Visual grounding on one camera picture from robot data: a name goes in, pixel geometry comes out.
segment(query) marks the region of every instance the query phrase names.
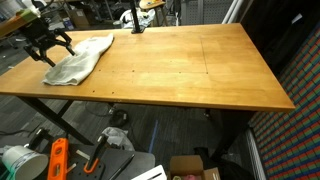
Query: clamp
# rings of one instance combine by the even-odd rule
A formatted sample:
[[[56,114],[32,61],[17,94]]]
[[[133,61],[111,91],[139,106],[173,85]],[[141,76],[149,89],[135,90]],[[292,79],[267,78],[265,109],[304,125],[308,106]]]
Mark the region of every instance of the clamp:
[[[86,163],[83,168],[83,171],[87,174],[90,174],[97,167],[99,162],[100,153],[104,152],[105,148],[103,148],[107,144],[107,137],[104,134],[101,134],[97,140],[97,143],[94,145],[94,150],[90,155],[90,160]]]
[[[49,134],[49,130],[40,128],[30,142],[26,145],[27,148],[31,150],[36,150],[43,140],[47,140],[47,146],[42,150],[43,152],[49,152],[51,149],[51,144],[53,142],[53,137]]]

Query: white paper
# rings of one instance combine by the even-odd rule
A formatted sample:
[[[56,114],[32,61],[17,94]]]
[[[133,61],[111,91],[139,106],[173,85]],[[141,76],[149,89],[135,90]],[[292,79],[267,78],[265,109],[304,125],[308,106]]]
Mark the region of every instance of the white paper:
[[[132,180],[167,180],[167,176],[166,173],[164,172],[164,169],[162,167],[162,165],[159,165],[135,178],[133,178]]]

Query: towel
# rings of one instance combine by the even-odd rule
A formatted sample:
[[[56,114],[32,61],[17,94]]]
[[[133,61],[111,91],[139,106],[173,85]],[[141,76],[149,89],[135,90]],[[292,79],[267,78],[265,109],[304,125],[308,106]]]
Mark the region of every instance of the towel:
[[[69,54],[51,67],[42,82],[50,85],[78,85],[92,72],[101,54],[110,47],[112,41],[113,34],[81,41],[74,48],[76,55]]]

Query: orange handle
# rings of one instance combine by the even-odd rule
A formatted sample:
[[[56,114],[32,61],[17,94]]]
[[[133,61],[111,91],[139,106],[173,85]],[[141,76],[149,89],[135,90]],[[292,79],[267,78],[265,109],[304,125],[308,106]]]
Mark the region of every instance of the orange handle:
[[[97,158],[97,159],[94,161],[91,169],[87,169],[87,166],[88,166],[88,162],[87,162],[86,165],[85,165],[84,168],[83,168],[83,171],[84,171],[85,173],[87,173],[87,174],[92,173],[92,172],[94,171],[94,169],[97,167],[98,162],[99,162],[99,159]]]
[[[48,180],[67,179],[68,140],[59,138],[52,144]]]

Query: table top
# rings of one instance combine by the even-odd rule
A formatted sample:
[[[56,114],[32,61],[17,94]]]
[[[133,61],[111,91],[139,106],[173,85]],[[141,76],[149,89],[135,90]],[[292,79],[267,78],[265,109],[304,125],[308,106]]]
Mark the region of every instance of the table top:
[[[161,0],[155,1],[152,4],[148,4],[148,3],[151,3],[151,2],[152,2],[151,0],[141,0],[139,2],[139,6],[140,6],[141,9],[152,9],[152,8],[159,7],[159,6],[162,6],[162,5],[166,4],[165,2],[163,2]]]
[[[114,34],[111,47],[78,86],[41,83],[50,68],[30,57],[0,76],[0,94],[201,108],[281,111],[295,107],[241,24],[73,31],[75,45]],[[55,46],[48,57],[68,54]]]
[[[20,12],[17,12],[16,16],[0,23],[0,38],[19,29],[20,27],[28,24],[36,18],[37,16],[30,10],[22,10]]]

